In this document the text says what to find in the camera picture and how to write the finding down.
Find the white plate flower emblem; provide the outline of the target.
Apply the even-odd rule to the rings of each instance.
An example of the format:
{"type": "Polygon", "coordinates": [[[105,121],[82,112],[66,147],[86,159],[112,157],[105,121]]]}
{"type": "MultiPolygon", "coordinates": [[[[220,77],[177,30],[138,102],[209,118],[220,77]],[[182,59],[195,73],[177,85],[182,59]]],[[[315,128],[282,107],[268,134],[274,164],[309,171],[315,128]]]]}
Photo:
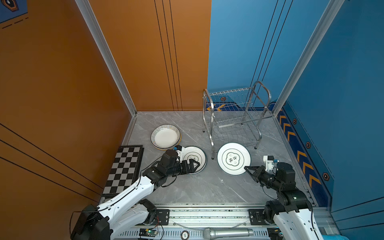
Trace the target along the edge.
{"type": "Polygon", "coordinates": [[[189,174],[189,175],[196,175],[201,173],[207,165],[207,156],[205,152],[202,149],[195,146],[186,147],[181,159],[182,161],[187,161],[187,164],[189,159],[194,159],[201,164],[195,174],[189,174]]]}

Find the white deep plate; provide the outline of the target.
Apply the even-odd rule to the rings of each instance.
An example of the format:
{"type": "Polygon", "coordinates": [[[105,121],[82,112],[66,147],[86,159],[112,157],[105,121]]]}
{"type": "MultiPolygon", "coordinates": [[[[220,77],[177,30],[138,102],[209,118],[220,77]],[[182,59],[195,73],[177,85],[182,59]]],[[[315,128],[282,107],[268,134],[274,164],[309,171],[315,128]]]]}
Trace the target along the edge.
{"type": "Polygon", "coordinates": [[[152,132],[151,142],[159,150],[168,150],[174,147],[180,134],[180,130],[174,125],[161,125],[152,132]]]}

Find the silver wire dish rack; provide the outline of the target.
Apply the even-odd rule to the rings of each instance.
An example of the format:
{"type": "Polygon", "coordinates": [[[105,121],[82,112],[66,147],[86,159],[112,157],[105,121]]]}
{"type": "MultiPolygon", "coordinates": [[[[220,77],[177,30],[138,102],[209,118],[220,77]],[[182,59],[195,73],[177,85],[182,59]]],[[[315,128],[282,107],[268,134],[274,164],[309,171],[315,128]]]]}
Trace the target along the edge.
{"type": "Polygon", "coordinates": [[[211,158],[227,143],[258,149],[260,125],[271,118],[271,92],[260,81],[251,87],[210,93],[203,90],[203,132],[211,143],[211,158]]]}

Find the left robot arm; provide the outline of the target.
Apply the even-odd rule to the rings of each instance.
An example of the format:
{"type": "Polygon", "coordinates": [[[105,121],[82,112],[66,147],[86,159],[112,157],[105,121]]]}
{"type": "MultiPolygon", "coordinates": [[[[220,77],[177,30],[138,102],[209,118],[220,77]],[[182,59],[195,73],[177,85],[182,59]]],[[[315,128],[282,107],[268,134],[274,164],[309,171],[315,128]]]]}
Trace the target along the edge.
{"type": "Polygon", "coordinates": [[[165,151],[120,194],[97,207],[88,205],[80,211],[76,225],[70,227],[70,238],[113,240],[135,225],[158,224],[157,208],[146,197],[162,187],[168,177],[194,174],[200,165],[196,158],[188,157],[181,146],[165,151]]]}

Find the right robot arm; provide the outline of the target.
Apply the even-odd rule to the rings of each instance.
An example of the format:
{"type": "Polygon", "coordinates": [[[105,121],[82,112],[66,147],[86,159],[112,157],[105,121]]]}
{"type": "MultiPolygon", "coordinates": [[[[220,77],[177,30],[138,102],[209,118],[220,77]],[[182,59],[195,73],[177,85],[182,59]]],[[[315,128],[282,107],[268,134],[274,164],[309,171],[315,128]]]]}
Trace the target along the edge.
{"type": "Polygon", "coordinates": [[[245,171],[261,185],[276,191],[277,198],[267,201],[264,220],[275,224],[286,240],[322,240],[315,221],[313,207],[304,192],[296,187],[296,173],[292,165],[277,163],[274,174],[265,166],[246,166],[245,171]]]}

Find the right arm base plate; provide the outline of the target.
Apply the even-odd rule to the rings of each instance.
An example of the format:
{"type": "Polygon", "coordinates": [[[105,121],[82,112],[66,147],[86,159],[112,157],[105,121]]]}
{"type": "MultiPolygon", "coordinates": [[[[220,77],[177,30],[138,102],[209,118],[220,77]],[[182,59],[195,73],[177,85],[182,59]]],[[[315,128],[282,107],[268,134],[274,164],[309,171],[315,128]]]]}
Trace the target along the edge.
{"type": "Polygon", "coordinates": [[[252,226],[256,225],[274,225],[274,221],[265,210],[262,209],[249,209],[249,218],[252,226]]]}

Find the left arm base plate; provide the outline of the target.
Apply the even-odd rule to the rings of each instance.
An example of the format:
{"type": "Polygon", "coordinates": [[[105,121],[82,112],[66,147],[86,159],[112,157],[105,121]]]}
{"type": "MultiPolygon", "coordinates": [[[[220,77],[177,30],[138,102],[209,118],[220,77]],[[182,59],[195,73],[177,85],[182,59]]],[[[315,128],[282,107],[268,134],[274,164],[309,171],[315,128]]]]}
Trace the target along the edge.
{"type": "Polygon", "coordinates": [[[161,224],[167,226],[170,219],[170,210],[160,209],[155,213],[149,213],[148,211],[131,211],[128,217],[128,225],[130,227],[136,225],[155,226],[161,224]]]}

